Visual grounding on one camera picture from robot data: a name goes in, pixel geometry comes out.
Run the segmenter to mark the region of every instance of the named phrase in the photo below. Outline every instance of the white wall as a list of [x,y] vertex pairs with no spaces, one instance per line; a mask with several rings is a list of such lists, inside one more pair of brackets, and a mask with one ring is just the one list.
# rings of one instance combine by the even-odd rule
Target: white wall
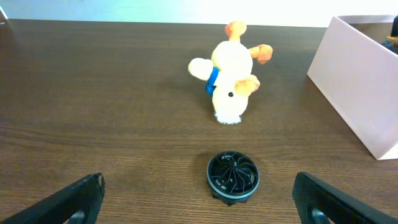
[[334,15],[397,14],[398,0],[0,0],[10,19],[327,27]]

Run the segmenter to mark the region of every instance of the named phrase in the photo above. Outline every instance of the white cardboard box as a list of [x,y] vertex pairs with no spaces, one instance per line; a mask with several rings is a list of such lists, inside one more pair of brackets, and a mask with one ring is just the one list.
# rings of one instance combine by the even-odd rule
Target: white cardboard box
[[308,71],[376,159],[398,159],[398,55],[350,24],[394,18],[335,16]]

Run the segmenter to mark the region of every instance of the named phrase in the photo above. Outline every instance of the wooden table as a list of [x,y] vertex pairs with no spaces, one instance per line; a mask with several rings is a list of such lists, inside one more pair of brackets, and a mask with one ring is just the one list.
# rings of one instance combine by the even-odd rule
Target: wooden table
[[[103,172],[98,223],[300,223],[307,171],[398,217],[398,161],[376,161],[306,73],[325,29],[249,26],[269,44],[243,122],[216,122],[187,72],[224,26],[10,20],[0,27],[0,220]],[[212,199],[205,169],[235,150],[261,172],[246,204]]]

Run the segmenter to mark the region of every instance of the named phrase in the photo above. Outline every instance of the black spiral lid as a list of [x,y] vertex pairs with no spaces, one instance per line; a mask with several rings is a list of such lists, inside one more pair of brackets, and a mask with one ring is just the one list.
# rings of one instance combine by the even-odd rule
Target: black spiral lid
[[240,152],[226,151],[214,156],[207,167],[207,182],[213,196],[227,205],[245,202],[259,185],[259,171]]

